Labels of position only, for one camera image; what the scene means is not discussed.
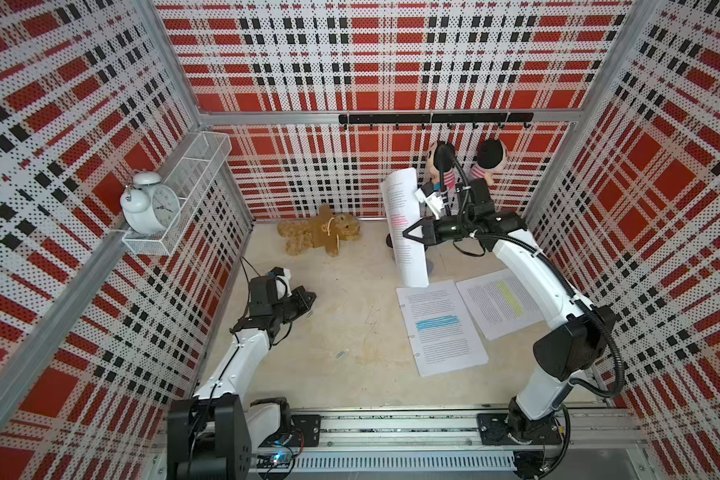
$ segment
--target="black cable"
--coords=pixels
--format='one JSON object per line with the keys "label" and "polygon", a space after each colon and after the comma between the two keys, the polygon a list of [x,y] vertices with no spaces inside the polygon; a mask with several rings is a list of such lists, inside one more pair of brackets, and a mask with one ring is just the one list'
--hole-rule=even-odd
{"label": "black cable", "polygon": [[245,257],[242,256],[242,255],[240,255],[240,258],[242,258],[242,261],[244,261],[245,263],[247,263],[248,266],[250,266],[251,268],[253,268],[253,271],[256,272],[256,274],[257,274],[258,276],[261,276],[261,275],[262,275],[262,274],[259,273],[259,271],[256,269],[256,267],[254,267],[253,265],[251,265],[251,263],[248,261],[247,258],[245,258]]}
{"label": "black cable", "polygon": [[584,312],[586,318],[595,325],[597,331],[600,332],[603,337],[605,337],[605,342],[608,345],[608,350],[610,350],[611,355],[614,356],[615,380],[614,388],[608,390],[599,389],[584,379],[571,379],[569,383],[571,385],[582,386],[597,396],[605,398],[616,398],[621,394],[621,390],[624,388],[624,360],[622,360],[621,358],[621,352],[619,351],[618,347],[616,347],[616,342],[614,341],[614,338],[610,335],[608,330],[606,330],[603,322],[601,322],[600,319],[597,318],[597,315],[595,315],[594,312],[592,312],[591,310],[588,310],[584,302],[582,302],[581,300],[576,300],[574,303],[576,306],[579,307],[579,309],[581,309],[581,311]]}
{"label": "black cable", "polygon": [[547,475],[554,472],[554,470],[557,468],[557,466],[563,461],[563,458],[565,457],[565,454],[568,452],[568,446],[570,445],[570,415],[568,414],[568,408],[566,408],[565,405],[560,405],[560,408],[563,409],[563,417],[565,417],[565,435],[563,435],[563,445],[560,448],[560,453],[557,454],[554,458],[552,458],[552,463],[549,465],[546,470],[543,470],[544,465],[547,463],[547,444],[546,442],[542,444],[543,453],[539,455],[538,451],[525,451],[525,452],[518,452],[518,456],[528,456],[531,459],[536,458],[540,461],[538,470],[538,474],[534,474],[532,477],[522,477],[523,480],[540,480],[541,478],[546,477]]}
{"label": "black cable", "polygon": [[290,322],[288,322],[288,331],[286,332],[286,336],[284,336],[283,338],[281,338],[281,339],[278,340],[277,342],[274,342],[274,343],[272,344],[272,346],[278,346],[278,345],[280,344],[280,342],[282,342],[283,340],[287,339],[287,338],[288,338],[288,335],[291,334],[291,329],[292,329],[292,328],[293,328],[293,321],[290,321]]}
{"label": "black cable", "polygon": [[549,469],[541,475],[538,475],[537,478],[544,478],[547,475],[551,474],[557,468],[560,462],[563,461],[563,457],[568,452],[568,446],[570,445],[570,415],[568,414],[568,408],[566,408],[565,404],[560,404],[560,408],[563,409],[563,417],[565,417],[565,435],[563,436],[563,447],[560,449],[560,453],[557,454],[557,457],[555,457],[555,460],[552,461],[552,465],[550,465]]}
{"label": "black cable", "polygon": [[[291,453],[291,466],[288,469],[288,473],[286,473],[286,476],[280,479],[280,480],[285,480],[285,478],[288,475],[291,475],[291,472],[293,472],[293,467],[296,465],[296,456],[293,455],[293,450],[291,450],[291,447],[289,447],[288,445],[278,445],[278,447],[286,447],[286,448],[288,448],[288,451]],[[269,475],[269,473],[272,471],[272,469],[276,466],[277,465],[273,465],[273,466],[269,467],[269,470],[267,470],[266,473],[264,474],[264,476],[262,477],[263,480],[266,480],[267,475]]]}
{"label": "black cable", "polygon": [[[454,164],[454,165],[456,165],[456,170],[458,170],[458,174],[459,174],[459,177],[460,177],[460,179],[461,179],[462,185],[467,185],[467,175],[464,174],[464,168],[461,167],[461,164],[457,161],[457,159],[456,159],[456,153],[453,152],[453,151],[451,151],[450,148],[445,148],[445,147],[442,148],[442,151],[443,151],[444,154],[450,159],[451,163]],[[468,195],[468,196],[471,196],[471,195],[472,195],[471,189],[469,189],[467,195]],[[465,228],[464,228],[464,214],[465,214],[465,212],[466,212],[466,207],[467,207],[467,203],[468,203],[468,202],[465,201],[465,200],[462,198],[461,193],[457,193],[457,194],[456,194],[456,197],[457,197],[457,199],[458,199],[458,215],[456,216],[456,221],[458,222],[458,228],[459,228],[459,230],[462,231],[462,232],[464,232],[464,230],[465,230]]]}
{"label": "black cable", "polygon": [[[291,448],[290,448],[288,445],[285,445],[285,444],[280,445],[280,444],[276,444],[276,443],[275,443],[275,444],[270,444],[270,446],[286,447],[286,448],[288,448],[288,451],[291,453],[291,467],[288,469],[288,473],[286,474],[286,476],[283,477],[283,478],[281,478],[280,480],[285,480],[285,478],[288,477],[288,475],[291,475],[291,472],[293,472],[294,466],[296,466],[296,459],[298,458],[298,456],[300,456],[300,455],[302,454],[302,452],[304,452],[304,433],[303,433],[301,430],[299,430],[298,428],[293,428],[293,429],[290,431],[290,434],[293,435],[293,434],[296,433],[296,432],[298,433],[298,436],[299,436],[300,439],[301,439],[301,447],[300,447],[300,449],[298,450],[298,453],[295,454],[295,455],[293,455],[293,450],[291,450]],[[272,471],[272,469],[273,469],[274,467],[275,467],[275,466],[271,466],[271,467],[269,468],[269,470],[266,471],[266,473],[264,474],[264,477],[263,477],[264,480],[266,480],[267,475],[269,475],[269,473]]]}
{"label": "black cable", "polygon": [[[237,348],[234,352],[232,352],[232,356],[230,357],[230,359],[227,360],[226,365],[224,365],[224,368],[221,370],[221,375],[219,375],[219,378],[224,377],[224,372],[226,372],[227,367],[230,366],[232,360],[234,360],[235,358],[235,355],[237,355],[238,351],[240,350],[240,338],[238,338],[237,333],[233,333],[233,335],[235,336],[235,341],[237,341]],[[190,469],[192,468],[192,456],[194,456],[195,454],[195,442],[197,441],[197,432],[195,431],[195,428],[198,427],[201,419],[205,421],[206,417],[208,417],[208,411],[211,409],[211,401],[213,400],[213,393],[216,390],[217,386],[218,383],[213,384],[211,393],[208,395],[208,403],[206,404],[206,409],[202,412],[202,415],[198,415],[197,417],[195,417],[195,421],[192,423],[192,427],[190,427],[190,437],[194,438],[192,438],[192,444],[190,445],[190,460],[186,466],[187,474],[190,473]]]}
{"label": "black cable", "polygon": [[481,256],[485,256],[486,249],[482,244],[480,244],[480,246],[483,248],[483,253],[482,254],[473,254],[472,252],[467,252],[466,250],[462,250],[461,248],[459,248],[459,246],[456,244],[456,242],[457,242],[456,240],[454,240],[454,242],[453,242],[454,248],[466,256],[474,256],[477,258],[480,258]]}
{"label": "black cable", "polygon": [[242,262],[240,263],[240,266],[242,267],[242,272],[246,276],[246,288],[248,289],[248,301],[246,302],[246,309],[242,312],[242,316],[237,320],[238,322],[248,315],[248,305],[251,304],[251,281],[248,278],[248,270],[246,270],[246,265]]}

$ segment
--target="floor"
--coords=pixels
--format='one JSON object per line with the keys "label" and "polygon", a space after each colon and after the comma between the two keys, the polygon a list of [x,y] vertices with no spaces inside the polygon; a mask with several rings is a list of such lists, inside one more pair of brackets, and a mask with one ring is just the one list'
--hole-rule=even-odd
{"label": "floor", "polygon": [[[313,314],[295,321],[288,339],[262,361],[246,404],[272,396],[288,398],[291,408],[506,404],[523,389],[536,363],[532,345],[549,331],[544,322],[493,342],[480,334],[490,357],[486,365],[419,376],[394,291],[398,272],[384,243],[387,233],[385,221],[365,221],[362,238],[342,242],[338,257],[323,249],[288,256],[276,225],[254,227],[248,261],[261,274],[274,266],[291,269],[291,286],[304,285],[317,293],[317,301]],[[492,254],[475,259],[451,244],[429,249],[427,258],[434,264],[431,282],[459,281],[504,268]],[[203,381],[229,348],[229,328],[244,311],[247,294],[239,269]],[[580,387],[567,399],[594,400]]]}

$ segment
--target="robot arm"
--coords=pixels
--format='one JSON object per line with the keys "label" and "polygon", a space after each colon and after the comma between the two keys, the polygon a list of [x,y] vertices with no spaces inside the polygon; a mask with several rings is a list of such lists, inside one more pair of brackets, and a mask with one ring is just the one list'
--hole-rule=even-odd
{"label": "robot arm", "polygon": [[[438,151],[452,155],[450,149]],[[464,180],[460,164],[455,158],[452,163]],[[459,215],[422,218],[403,236],[424,245],[468,236],[479,240],[484,250],[494,252],[518,277],[551,330],[534,344],[538,365],[523,391],[510,402],[508,435],[518,443],[528,442],[533,430],[554,414],[574,385],[599,396],[618,396],[624,385],[624,366],[610,336],[618,315],[608,306],[594,306],[572,286],[543,254],[515,212],[495,210],[484,178],[457,184],[456,193]],[[412,235],[419,227],[421,236]],[[602,356],[606,346],[614,355],[616,381],[612,390],[600,390],[584,377],[584,370]]]}
{"label": "robot arm", "polygon": [[[293,291],[290,271],[274,268],[250,279],[247,314],[230,329],[233,343],[211,378],[193,398],[177,400],[168,413],[168,480],[245,478],[252,447],[271,436],[292,434],[284,398],[265,398],[243,411],[253,373],[275,342],[280,327],[312,308],[315,293]],[[213,422],[214,428],[206,430]]]}

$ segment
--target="white wire basket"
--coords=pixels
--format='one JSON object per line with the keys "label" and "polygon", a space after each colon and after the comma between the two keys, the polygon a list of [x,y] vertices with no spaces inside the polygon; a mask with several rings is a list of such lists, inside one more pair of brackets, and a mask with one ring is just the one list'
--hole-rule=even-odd
{"label": "white wire basket", "polygon": [[181,160],[163,180],[163,184],[179,197],[179,213],[173,217],[167,229],[156,234],[144,235],[129,229],[123,242],[132,253],[173,255],[231,149],[227,134],[204,131],[197,135]]}

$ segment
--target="plaid wall panel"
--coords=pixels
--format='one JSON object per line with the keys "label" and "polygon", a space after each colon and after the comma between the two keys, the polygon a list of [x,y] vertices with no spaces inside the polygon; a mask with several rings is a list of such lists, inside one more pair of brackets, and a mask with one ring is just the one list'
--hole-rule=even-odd
{"label": "plaid wall panel", "polygon": [[632,2],[155,4],[213,112],[576,108]]}
{"label": "plaid wall panel", "polygon": [[188,130],[129,3],[0,2],[0,368]]}
{"label": "plaid wall panel", "polygon": [[[129,2],[0,1],[0,368],[190,128]],[[0,478],[138,478],[247,232],[215,184],[178,254],[126,255],[0,432]]]}
{"label": "plaid wall panel", "polygon": [[522,212],[565,135],[567,123],[507,124],[279,125],[218,127],[230,134],[230,166],[253,216],[313,216],[320,204],[337,212],[383,216],[379,184],[393,170],[416,167],[424,177],[427,148],[451,141],[465,171],[480,142],[499,138],[509,150],[508,166],[491,194],[497,207]]}
{"label": "plaid wall panel", "polygon": [[623,403],[657,463],[720,478],[720,2],[659,4],[535,232],[624,318]]}
{"label": "plaid wall panel", "polygon": [[0,432],[0,478],[141,478],[249,227],[215,180],[168,256],[125,255]]}

